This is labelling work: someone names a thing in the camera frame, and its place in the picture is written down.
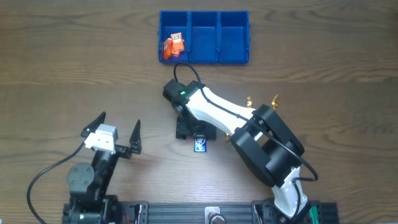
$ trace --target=empty tray compartment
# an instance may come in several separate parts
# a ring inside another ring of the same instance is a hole
[[[179,57],[171,56],[168,60],[162,58],[163,42],[170,38],[170,35],[175,33],[182,33],[182,38],[187,46],[188,34],[188,13],[186,11],[161,11],[160,12],[160,43],[159,43],[159,60],[161,62],[181,62],[188,60],[187,49],[180,53]]]
[[[191,60],[193,63],[216,63],[217,12],[192,12]]]
[[[220,63],[248,62],[248,19],[246,11],[221,12]]]

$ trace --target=blue bin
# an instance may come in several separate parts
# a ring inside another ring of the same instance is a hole
[[[160,11],[159,61],[162,63],[242,64],[249,61],[248,11]],[[185,51],[162,59],[163,42],[181,32]]]

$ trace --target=wooden tabletop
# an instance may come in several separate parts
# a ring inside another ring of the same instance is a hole
[[[398,222],[398,5],[389,0],[169,0],[0,2],[0,219],[37,223],[32,178],[71,154],[102,111],[127,144],[141,120],[142,154],[121,159],[108,193],[149,202],[272,198],[223,133],[208,152],[175,139],[162,96],[172,66],[159,63],[160,10],[248,10],[250,61],[198,65],[217,95],[270,104],[305,147],[319,181],[310,200],[338,202],[341,223]],[[179,68],[181,82],[195,79]],[[60,223],[67,174],[83,149],[34,185],[40,216]],[[303,168],[302,175],[310,175]]]

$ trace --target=cable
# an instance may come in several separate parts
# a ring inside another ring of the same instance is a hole
[[[188,66],[189,68],[191,68],[191,70],[194,72],[195,76],[197,77],[198,83],[202,84],[202,83],[201,83],[201,80],[200,80],[200,77],[199,77],[199,74],[198,74],[198,72],[196,71],[196,69],[195,69],[192,65],[187,64],[187,63],[177,63],[177,64],[174,65],[174,79],[175,79],[175,81],[178,82],[178,80],[177,80],[177,75],[176,75],[175,71],[176,71],[176,68],[177,68],[179,65],[185,65],[185,66]],[[310,170],[310,172],[313,174],[314,178],[310,178],[310,177],[295,177],[295,178],[293,178],[293,179],[291,180],[292,183],[294,184],[294,187],[295,187],[295,189],[296,189],[296,191],[297,191],[297,196],[298,196],[298,199],[297,199],[297,208],[296,208],[296,210],[295,210],[294,215],[292,216],[292,219],[294,219],[294,218],[297,216],[298,212],[299,212],[300,203],[301,203],[300,191],[299,191],[299,188],[297,187],[297,185],[296,185],[295,182],[296,182],[297,180],[309,181],[309,182],[317,181],[317,180],[318,180],[318,174],[317,174],[317,172],[315,171],[315,169],[314,169],[305,159],[303,159],[303,158],[301,158],[300,156],[298,156],[296,153],[294,153],[292,150],[290,150],[287,146],[285,146],[285,145],[282,144],[280,141],[278,141],[278,139],[276,139],[274,136],[272,136],[272,135],[269,134],[267,131],[265,131],[262,127],[260,127],[258,124],[256,124],[256,123],[254,123],[253,121],[251,121],[251,120],[245,118],[244,116],[241,116],[240,114],[234,113],[234,112],[232,112],[232,111],[230,111],[230,110],[228,110],[228,109],[226,109],[226,108],[224,108],[224,107],[222,107],[222,106],[220,106],[220,105],[218,105],[218,104],[212,102],[212,101],[211,101],[209,98],[207,98],[207,96],[205,95],[205,92],[203,91],[203,87],[200,88],[200,91],[201,91],[202,96],[204,97],[204,99],[205,99],[208,103],[210,103],[211,105],[217,107],[218,109],[221,109],[221,110],[223,110],[223,111],[225,111],[225,112],[227,112],[227,113],[229,113],[229,114],[231,114],[231,115],[233,115],[233,116],[235,116],[235,117],[237,117],[237,118],[239,118],[239,119],[242,119],[242,120],[244,120],[245,122],[247,122],[248,125],[250,125],[251,127],[255,128],[257,131],[259,131],[259,132],[261,132],[262,134],[264,134],[265,136],[267,136],[271,141],[275,142],[275,143],[278,144],[280,147],[283,147],[283,148],[284,148],[291,156],[293,156],[297,161],[299,161],[300,163],[304,164],[304,166],[305,166],[308,170]]]
[[[70,156],[62,159],[61,161],[58,161],[54,164],[52,164],[51,166],[47,167],[46,169],[44,169],[42,172],[40,172],[39,174],[37,174],[35,176],[35,178],[33,178],[33,180],[30,182],[29,187],[27,188],[27,193],[26,193],[26,200],[27,200],[27,204],[31,210],[31,212],[33,213],[33,215],[36,217],[36,219],[41,223],[41,224],[46,224],[46,222],[39,216],[39,214],[37,214],[37,212],[35,211],[35,209],[33,208],[32,202],[30,201],[30,192],[32,191],[32,187],[35,184],[35,182],[37,181],[37,179],[39,179],[41,176],[43,176],[47,171],[49,171],[50,169],[53,169],[54,167],[64,163],[65,161],[68,161],[70,158],[72,158],[73,156],[75,156],[80,149],[85,145],[85,142],[83,141],[79,147],[76,149],[75,152],[73,152],[72,154],[70,154]]]

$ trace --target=wooden table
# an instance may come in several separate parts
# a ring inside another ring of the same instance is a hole
[[[159,10],[250,11],[245,66],[197,66],[217,95],[254,106],[280,95],[278,112],[305,146],[320,180],[311,200],[338,202],[341,223],[398,222],[398,5],[395,1],[0,2],[0,219],[37,223],[26,189],[71,154],[102,111],[127,144],[142,121],[142,154],[121,159],[109,194],[149,202],[250,202],[273,197],[223,133],[206,154],[175,139],[176,114],[162,96],[172,66],[157,58]],[[195,77],[179,68],[181,82]],[[32,191],[44,220],[60,223],[69,168]],[[309,175],[305,169],[303,175]]]

